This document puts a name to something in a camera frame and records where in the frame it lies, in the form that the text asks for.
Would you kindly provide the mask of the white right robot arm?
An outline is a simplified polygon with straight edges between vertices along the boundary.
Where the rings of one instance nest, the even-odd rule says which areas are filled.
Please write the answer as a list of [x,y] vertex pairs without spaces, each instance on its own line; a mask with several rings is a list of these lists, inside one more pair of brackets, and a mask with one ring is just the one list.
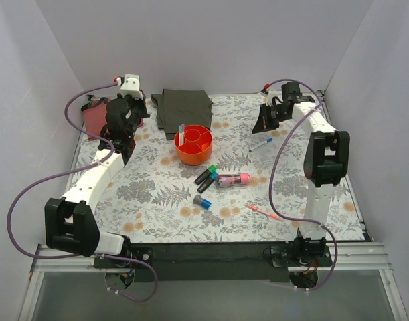
[[349,161],[350,135],[332,127],[318,111],[322,100],[316,92],[301,92],[304,83],[291,79],[280,80],[281,93],[264,85],[261,94],[266,101],[260,105],[253,133],[279,128],[281,122],[294,120],[308,136],[303,172],[308,181],[307,202],[303,218],[292,242],[270,250],[275,263],[281,266],[303,265],[315,261],[332,264],[326,237],[331,234],[326,226],[329,206],[335,187],[346,176]]

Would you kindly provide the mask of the orange round divided container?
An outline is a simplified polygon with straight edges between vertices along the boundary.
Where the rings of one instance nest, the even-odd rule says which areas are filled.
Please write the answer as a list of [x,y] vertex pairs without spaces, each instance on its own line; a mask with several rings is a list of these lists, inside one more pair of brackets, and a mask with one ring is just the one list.
[[174,138],[179,159],[187,165],[201,165],[210,159],[213,137],[210,130],[200,125],[185,126],[185,144],[178,147],[178,132]]

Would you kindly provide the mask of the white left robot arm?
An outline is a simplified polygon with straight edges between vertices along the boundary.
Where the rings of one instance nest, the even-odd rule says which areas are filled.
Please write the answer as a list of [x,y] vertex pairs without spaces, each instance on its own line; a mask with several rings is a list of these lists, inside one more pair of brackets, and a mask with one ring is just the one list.
[[61,198],[51,198],[44,207],[46,245],[51,249],[90,257],[108,254],[115,266],[128,266],[132,251],[127,237],[99,230],[94,210],[112,179],[128,163],[134,148],[134,135],[149,113],[145,98],[119,94],[106,105],[103,140],[93,160],[76,184]]

